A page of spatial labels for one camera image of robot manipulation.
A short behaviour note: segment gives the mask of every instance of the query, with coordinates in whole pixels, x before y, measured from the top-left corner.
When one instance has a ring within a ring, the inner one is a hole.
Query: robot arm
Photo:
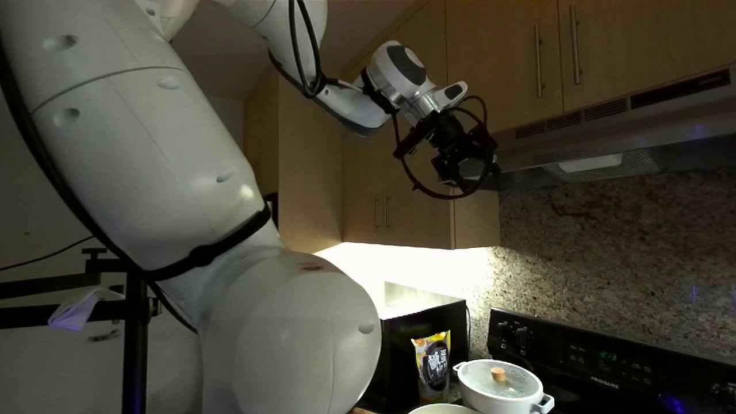
[[[267,38],[298,88],[348,123],[371,130],[407,114],[416,129],[398,154],[429,137],[450,176],[465,158],[489,158],[467,157],[479,145],[450,111],[465,82],[436,88],[400,44],[384,44],[348,84],[320,70],[324,0],[222,1]],[[0,78],[24,137],[72,212],[143,274],[222,245],[264,207],[249,160],[169,44],[193,7],[0,1]],[[160,281],[201,333],[206,412],[348,412],[379,357],[369,291],[330,262],[284,247],[275,222],[249,235]]]
[[[245,22],[254,24],[270,46],[278,70],[308,99],[360,130],[379,129],[391,114],[404,114],[415,126],[394,157],[406,162],[412,149],[429,139],[437,157],[436,173],[461,195],[474,193],[497,174],[494,142],[486,119],[469,114],[477,126],[467,134],[454,111],[465,99],[467,84],[437,88],[421,60],[398,40],[383,44],[362,78],[354,82],[328,78],[320,69],[320,38],[328,24],[328,0],[218,0]],[[459,198],[431,191],[406,162],[415,185],[436,198]]]

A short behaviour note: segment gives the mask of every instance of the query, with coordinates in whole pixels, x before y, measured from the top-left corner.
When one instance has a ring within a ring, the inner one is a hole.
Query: black stove
[[[537,373],[553,414],[736,414],[736,368],[515,312],[491,312],[489,352]]]

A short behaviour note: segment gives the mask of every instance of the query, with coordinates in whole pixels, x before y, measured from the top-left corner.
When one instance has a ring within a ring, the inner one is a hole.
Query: wooden cabinet
[[[270,70],[245,103],[245,154],[263,193],[278,193],[287,247],[341,242],[341,123]]]
[[[505,130],[730,63],[735,19],[731,0],[450,1],[450,75]]]
[[[678,52],[691,73],[736,63],[735,0],[676,0],[672,7],[678,15],[675,37],[684,50],[693,50]]]
[[[447,84],[444,0],[427,0],[384,38],[410,46],[437,84]],[[500,242],[497,193],[483,191],[447,201],[412,191],[394,154],[394,123],[344,139],[344,238],[404,245],[491,245]],[[421,178],[432,178],[431,162],[412,162]]]
[[[447,38],[450,78],[483,97],[492,130],[562,112],[555,0],[450,0]]]
[[[688,75],[678,0],[559,0],[563,111]]]

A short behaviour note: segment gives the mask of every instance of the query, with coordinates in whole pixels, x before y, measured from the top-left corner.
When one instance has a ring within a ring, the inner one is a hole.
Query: white bowl
[[[479,414],[479,412],[462,405],[436,403],[436,405],[421,405],[410,414]]]
[[[491,368],[505,368],[508,387],[494,383]],[[555,398],[543,394],[543,382],[522,366],[500,358],[477,358],[459,362],[456,371],[462,403],[481,414],[548,414],[555,407]]]

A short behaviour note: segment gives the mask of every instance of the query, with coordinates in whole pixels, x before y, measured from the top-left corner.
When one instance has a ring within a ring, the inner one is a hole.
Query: cable
[[[36,264],[36,262],[41,262],[41,260],[52,260],[52,257],[55,257],[55,256],[60,256],[60,253],[79,245],[79,243],[85,243],[85,242],[90,242],[90,238],[95,238],[95,236],[83,236],[83,238],[79,238],[79,242],[75,242],[75,243],[68,243],[68,245],[63,245],[63,247],[59,247],[59,250],[53,250],[53,253],[46,253],[46,256],[33,257],[33,260],[6,264],[6,266],[0,266],[0,272],[10,272],[10,269],[29,266],[29,264]]]
[[[316,60],[316,78],[308,82],[307,73],[305,73],[305,63],[301,63],[301,52],[299,52],[299,40],[298,40],[298,15],[294,15],[294,1],[299,4],[299,14],[310,40],[310,50],[314,50],[314,60]],[[320,49],[318,49],[318,35],[314,27],[314,21],[308,15],[307,1],[305,0],[290,0],[290,37],[293,37],[293,52],[294,52],[294,63],[298,63],[298,73],[299,73],[299,89],[305,97],[316,99],[323,88],[328,82],[339,84],[337,80],[328,78],[323,70],[323,58],[320,58]]]
[[[175,304],[171,304],[171,298],[164,293],[161,285],[160,285],[156,281],[148,279],[146,274],[143,274],[143,279],[146,279],[148,288],[156,293],[156,298],[164,304],[164,308],[166,308],[180,323],[185,323],[185,328],[189,328],[192,333],[198,333],[198,328],[182,315],[182,310],[180,310]]]
[[[467,103],[467,101],[479,101],[483,114],[479,116],[479,114],[474,114],[473,111],[461,108],[461,106]],[[462,112],[462,114],[473,116],[473,119],[477,122],[477,126],[481,126],[481,129],[486,130],[489,108],[486,108],[486,101],[483,101],[481,97],[467,97],[467,99],[462,99],[456,108],[450,108],[447,112]],[[397,119],[397,114],[394,114],[391,119],[394,119],[397,147],[400,147],[404,139],[400,139],[400,130],[398,130],[398,119]],[[421,193],[427,193],[427,195],[431,195],[431,198],[439,198],[439,199],[467,198],[467,195],[477,193],[492,174],[500,174],[500,170],[497,170],[497,165],[494,165],[494,160],[492,160],[492,149],[494,149],[494,147],[491,147],[492,142],[486,142],[486,139],[481,139],[481,137],[473,137],[473,139],[479,145],[479,149],[486,152],[483,173],[481,173],[479,178],[473,181],[473,185],[467,185],[469,178],[462,178],[462,176],[456,173],[459,176],[454,176],[454,178],[456,178],[456,184],[461,185],[461,193],[439,193],[439,191],[432,191],[432,189],[429,189],[427,184],[421,184],[421,178],[412,173],[406,154],[400,157],[404,170],[406,170],[407,176],[412,178],[415,189],[420,189]]]

